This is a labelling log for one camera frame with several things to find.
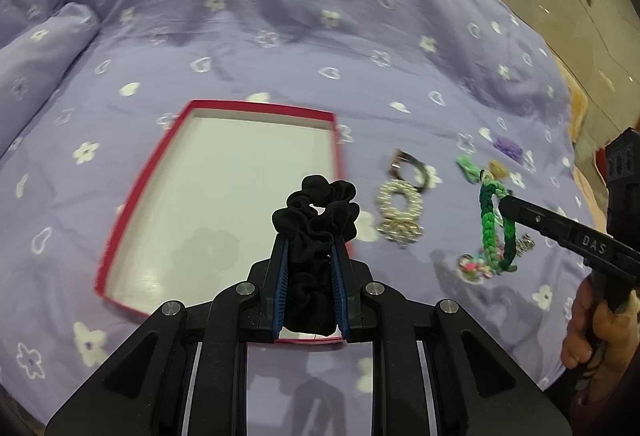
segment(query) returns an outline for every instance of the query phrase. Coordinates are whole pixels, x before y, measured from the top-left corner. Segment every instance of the white tray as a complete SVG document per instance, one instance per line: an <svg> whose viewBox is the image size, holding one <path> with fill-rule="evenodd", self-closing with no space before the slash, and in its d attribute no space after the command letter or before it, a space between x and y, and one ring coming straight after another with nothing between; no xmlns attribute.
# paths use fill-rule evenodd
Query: white tray
<svg viewBox="0 0 640 436"><path fill-rule="evenodd" d="M95 279L108 301L149 315L211 301L271 255L271 215L302 179L340 178L332 113L268 103L192 101L151 155ZM332 342L284 330L281 340Z"/></svg>

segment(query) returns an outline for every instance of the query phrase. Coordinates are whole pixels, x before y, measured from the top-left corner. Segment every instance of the triangular cutout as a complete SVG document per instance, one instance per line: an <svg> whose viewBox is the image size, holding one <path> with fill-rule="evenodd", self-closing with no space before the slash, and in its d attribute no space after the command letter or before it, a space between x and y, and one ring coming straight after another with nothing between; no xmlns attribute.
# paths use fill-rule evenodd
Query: triangular cutout
<svg viewBox="0 0 640 436"><path fill-rule="evenodd" d="M157 342L158 334L149 333L105 378L104 387L127 398L137 398Z"/></svg>
<svg viewBox="0 0 640 436"><path fill-rule="evenodd" d="M466 356L471 364L478 394L489 398L499 392L513 389L516 380L482 346L473 333L464 330L461 333Z"/></svg>

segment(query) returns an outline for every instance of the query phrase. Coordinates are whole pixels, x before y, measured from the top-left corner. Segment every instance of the brown bangle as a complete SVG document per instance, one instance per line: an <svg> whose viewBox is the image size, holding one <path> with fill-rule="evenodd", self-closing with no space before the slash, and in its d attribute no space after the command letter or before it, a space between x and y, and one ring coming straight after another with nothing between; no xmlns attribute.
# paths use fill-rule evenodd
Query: brown bangle
<svg viewBox="0 0 640 436"><path fill-rule="evenodd" d="M422 174L423 183L421 185L414 185L414 187L415 187L415 190L417 190L419 193L424 192L424 190L427 188L427 185L429 183L428 182L429 174L427 173L426 166L420 160L415 158L415 156L411 156L409 155L409 153L405 153L400 149L396 149L396 152L394 153L394 157L391 159L391 165L389 166L389 169L388 169L389 174L392 176L392 178L396 180L404 181L404 178L402 178L402 175L400 174L400 164L402 162L410 163L412 166L415 167L415 169L420 171L420 174Z"/></svg>

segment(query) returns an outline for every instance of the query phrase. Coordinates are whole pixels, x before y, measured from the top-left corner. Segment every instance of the metal screw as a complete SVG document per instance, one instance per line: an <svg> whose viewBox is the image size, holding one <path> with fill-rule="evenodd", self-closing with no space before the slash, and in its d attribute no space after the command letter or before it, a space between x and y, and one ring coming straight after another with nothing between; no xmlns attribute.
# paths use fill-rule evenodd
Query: metal screw
<svg viewBox="0 0 640 436"><path fill-rule="evenodd" d="M460 309L460 306L452 299L445 299L440 303L440 309L444 311L444 313L456 313Z"/></svg>
<svg viewBox="0 0 640 436"><path fill-rule="evenodd" d="M240 295L251 295L255 291L255 285L254 283L245 281L244 283L240 283L238 286L236 286L236 291Z"/></svg>
<svg viewBox="0 0 640 436"><path fill-rule="evenodd" d="M364 289L371 295L382 295L382 292L385 291L385 286L382 283L373 282L367 283Z"/></svg>
<svg viewBox="0 0 640 436"><path fill-rule="evenodd" d="M180 311L180 303L177 301L165 302L162 305L162 313L165 315L175 315Z"/></svg>

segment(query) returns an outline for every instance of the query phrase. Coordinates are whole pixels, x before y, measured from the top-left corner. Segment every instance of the blue gripper pad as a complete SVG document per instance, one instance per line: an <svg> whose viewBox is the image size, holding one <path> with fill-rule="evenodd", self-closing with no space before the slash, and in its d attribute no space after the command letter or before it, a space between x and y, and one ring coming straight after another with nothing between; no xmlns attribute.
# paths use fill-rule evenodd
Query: blue gripper pad
<svg viewBox="0 0 640 436"><path fill-rule="evenodd" d="M280 331L284 326L284 309L287 305L287 290L289 289L289 242L284 242L282 257L280 258L280 270L276 291L273 297L273 340L280 337Z"/></svg>
<svg viewBox="0 0 640 436"><path fill-rule="evenodd" d="M335 321L345 340L349 338L349 321L347 316L347 294L344 289L340 261L335 245L331 247L331 283L334 288Z"/></svg>

